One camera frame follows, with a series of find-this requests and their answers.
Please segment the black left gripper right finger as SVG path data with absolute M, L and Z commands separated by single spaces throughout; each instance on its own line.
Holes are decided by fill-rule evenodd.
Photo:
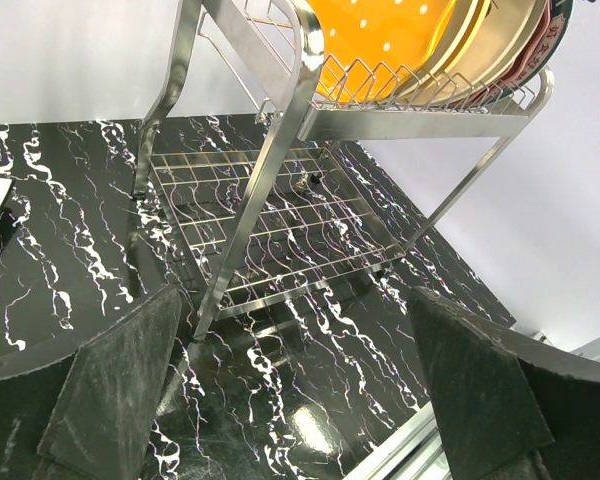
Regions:
M 600 479 L 600 362 L 411 289 L 408 314 L 455 479 Z

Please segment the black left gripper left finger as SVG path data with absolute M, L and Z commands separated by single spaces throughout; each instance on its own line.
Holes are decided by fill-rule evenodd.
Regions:
M 109 328 L 0 356 L 0 479 L 136 479 L 180 321 L 164 286 Z

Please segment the yellow dotted plate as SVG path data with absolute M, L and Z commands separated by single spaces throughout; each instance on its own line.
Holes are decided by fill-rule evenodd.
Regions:
M 424 65 L 437 47 L 454 1 L 316 0 L 325 39 L 317 93 L 346 103 L 381 100 Z

